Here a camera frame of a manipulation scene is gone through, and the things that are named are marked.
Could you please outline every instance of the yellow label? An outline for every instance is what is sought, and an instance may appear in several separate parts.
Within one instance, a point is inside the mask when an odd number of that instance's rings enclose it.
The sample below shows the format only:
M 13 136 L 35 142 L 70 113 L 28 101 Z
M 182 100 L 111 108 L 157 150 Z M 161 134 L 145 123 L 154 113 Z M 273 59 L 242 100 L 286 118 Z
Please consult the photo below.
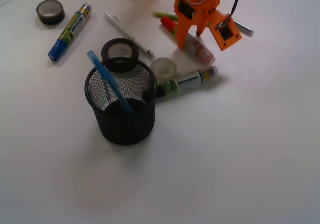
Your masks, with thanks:
M 204 74 L 204 79 L 207 81 L 207 80 L 209 80 L 210 78 L 211 78 L 210 73 L 209 73 L 209 72 L 206 72 L 206 73 Z

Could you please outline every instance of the pen holder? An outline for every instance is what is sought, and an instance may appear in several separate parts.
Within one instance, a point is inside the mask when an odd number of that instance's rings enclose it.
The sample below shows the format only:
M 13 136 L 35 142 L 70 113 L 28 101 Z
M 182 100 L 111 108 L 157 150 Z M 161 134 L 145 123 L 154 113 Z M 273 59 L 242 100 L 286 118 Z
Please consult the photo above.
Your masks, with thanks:
M 132 62 L 132 59 L 111 58 L 103 64 L 108 66 L 107 62 L 119 61 L 123 65 L 125 62 Z M 93 108 L 103 136 L 108 141 L 122 146 L 143 141 L 155 125 L 156 77 L 146 64 L 141 61 L 136 62 L 136 67 L 128 72 L 111 72 L 120 91 L 134 111 L 132 115 L 125 112 L 96 68 L 92 69 L 85 82 L 85 96 Z

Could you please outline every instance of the roll of tape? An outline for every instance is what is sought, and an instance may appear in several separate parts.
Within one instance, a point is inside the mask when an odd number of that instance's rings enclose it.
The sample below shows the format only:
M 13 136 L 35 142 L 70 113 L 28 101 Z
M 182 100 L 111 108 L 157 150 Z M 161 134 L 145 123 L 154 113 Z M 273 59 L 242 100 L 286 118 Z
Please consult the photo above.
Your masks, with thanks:
M 101 56 L 103 64 L 111 72 L 126 73 L 137 66 L 139 48 L 129 39 L 117 38 L 104 45 Z
M 40 21 L 46 25 L 56 25 L 61 23 L 66 13 L 62 4 L 57 0 L 45 0 L 36 8 Z
M 151 64 L 158 85 L 171 81 L 177 76 L 177 64 L 169 58 L 158 58 Z

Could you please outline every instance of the blue plastic stick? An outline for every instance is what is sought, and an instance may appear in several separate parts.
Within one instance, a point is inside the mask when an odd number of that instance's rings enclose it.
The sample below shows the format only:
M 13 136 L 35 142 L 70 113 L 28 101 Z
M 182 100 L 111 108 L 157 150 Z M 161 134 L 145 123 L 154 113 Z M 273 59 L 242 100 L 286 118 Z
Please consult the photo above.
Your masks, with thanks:
M 134 110 L 131 108 L 129 103 L 127 102 L 126 98 L 124 95 L 121 93 L 119 89 L 119 85 L 114 79 L 114 77 L 111 75 L 110 71 L 108 71 L 104 65 L 101 63 L 101 61 L 98 59 L 96 54 L 91 50 L 88 52 L 88 57 L 91 59 L 93 62 L 95 68 L 98 70 L 100 73 L 101 77 L 108 83 L 110 86 L 111 90 L 113 93 L 116 95 L 118 100 L 120 101 L 123 109 L 126 111 L 128 115 L 132 115 L 134 113 Z

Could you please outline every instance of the robotic arm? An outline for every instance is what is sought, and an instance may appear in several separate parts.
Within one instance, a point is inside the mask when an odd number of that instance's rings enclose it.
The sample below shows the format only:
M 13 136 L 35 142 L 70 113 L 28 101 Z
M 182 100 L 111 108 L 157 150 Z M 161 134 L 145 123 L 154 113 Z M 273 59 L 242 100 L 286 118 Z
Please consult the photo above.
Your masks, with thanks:
M 175 38 L 179 48 L 184 47 L 191 26 L 197 26 L 196 34 L 198 37 L 208 27 L 221 51 L 242 39 L 231 15 L 222 15 L 217 10 L 219 5 L 220 0 L 175 0 L 174 9 L 178 16 Z

